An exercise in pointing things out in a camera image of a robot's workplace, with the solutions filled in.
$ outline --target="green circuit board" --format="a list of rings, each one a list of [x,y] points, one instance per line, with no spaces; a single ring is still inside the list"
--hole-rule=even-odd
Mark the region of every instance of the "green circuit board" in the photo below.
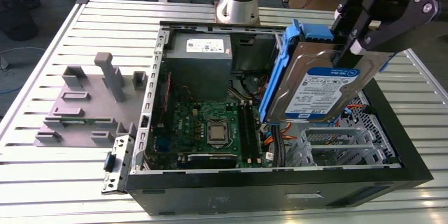
[[[264,159],[244,159],[240,122],[239,122],[239,104],[230,102],[178,102],[174,105],[174,123],[171,136],[155,136],[156,146],[164,169],[178,169],[176,162],[179,156],[175,154],[208,153],[208,154],[234,154],[238,156],[238,168],[266,167]],[[250,106],[250,111],[255,119],[256,129],[251,134],[256,137],[256,146],[251,150],[262,153],[259,141],[259,112],[256,106]],[[212,145],[208,143],[208,125],[226,125],[228,141],[227,144]]]

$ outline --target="white label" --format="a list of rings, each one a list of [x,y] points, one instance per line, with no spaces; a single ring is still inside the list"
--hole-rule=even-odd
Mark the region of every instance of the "white label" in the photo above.
[[[188,39],[187,52],[224,52],[224,40]]]
[[[267,152],[266,154],[267,154],[267,155],[266,155],[266,156],[267,156],[267,157],[266,157],[266,158],[267,158],[267,160],[271,160],[271,161],[274,161],[274,153],[271,153],[271,152]]]
[[[304,119],[312,117],[312,114],[327,114],[342,97],[340,88],[352,83],[358,75],[358,69],[310,69],[288,105],[287,114],[292,113],[296,118]]]

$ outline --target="motherboard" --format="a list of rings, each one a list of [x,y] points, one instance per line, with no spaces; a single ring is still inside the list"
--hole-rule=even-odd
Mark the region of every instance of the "motherboard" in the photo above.
[[[155,142],[151,151],[147,150],[150,163],[158,164],[152,168],[255,168],[268,165],[262,158],[258,106],[248,102],[183,101],[175,103],[172,109],[171,129],[159,127],[154,130]]]

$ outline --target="cpu socket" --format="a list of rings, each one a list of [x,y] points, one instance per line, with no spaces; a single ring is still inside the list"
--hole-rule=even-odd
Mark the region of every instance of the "cpu socket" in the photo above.
[[[228,140],[228,121],[226,119],[207,120],[207,143],[215,148],[222,148]]]

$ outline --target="slotted metal workbench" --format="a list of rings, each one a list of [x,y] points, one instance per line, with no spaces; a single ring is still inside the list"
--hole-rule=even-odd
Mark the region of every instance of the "slotted metal workbench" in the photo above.
[[[291,19],[332,24],[334,14],[262,8],[263,25]],[[91,0],[76,4],[0,124],[2,223],[447,223],[448,108],[446,93],[411,51],[400,54],[376,81],[435,180],[387,194],[355,209],[256,212],[206,216],[146,214],[130,195],[102,196],[108,148],[35,147],[35,134],[63,85],[67,65],[100,73],[99,51],[111,52],[123,74],[152,65],[160,20],[214,22],[214,7],[176,3]]]

